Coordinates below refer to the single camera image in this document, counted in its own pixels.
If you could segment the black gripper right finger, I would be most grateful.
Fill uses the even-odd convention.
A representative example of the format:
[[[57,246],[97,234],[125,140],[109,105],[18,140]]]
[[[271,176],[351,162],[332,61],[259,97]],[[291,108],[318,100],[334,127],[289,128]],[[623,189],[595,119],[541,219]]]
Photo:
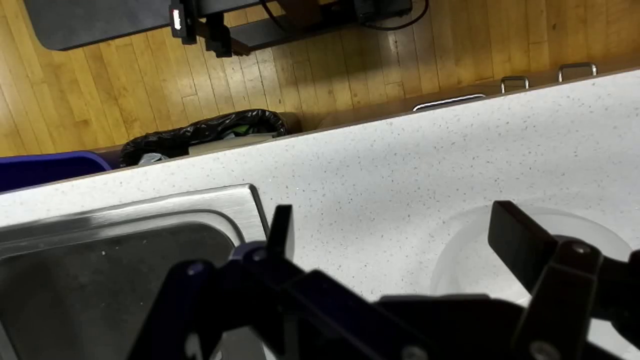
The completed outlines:
[[[493,204],[489,245],[529,292],[559,249],[559,241],[511,200]]]

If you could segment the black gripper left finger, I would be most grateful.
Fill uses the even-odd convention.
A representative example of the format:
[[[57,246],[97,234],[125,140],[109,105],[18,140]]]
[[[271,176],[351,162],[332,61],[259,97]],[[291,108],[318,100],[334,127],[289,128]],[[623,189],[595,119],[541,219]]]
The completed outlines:
[[[291,204],[278,204],[272,216],[267,252],[271,256],[286,256],[289,245],[295,234],[292,231],[295,209]]]

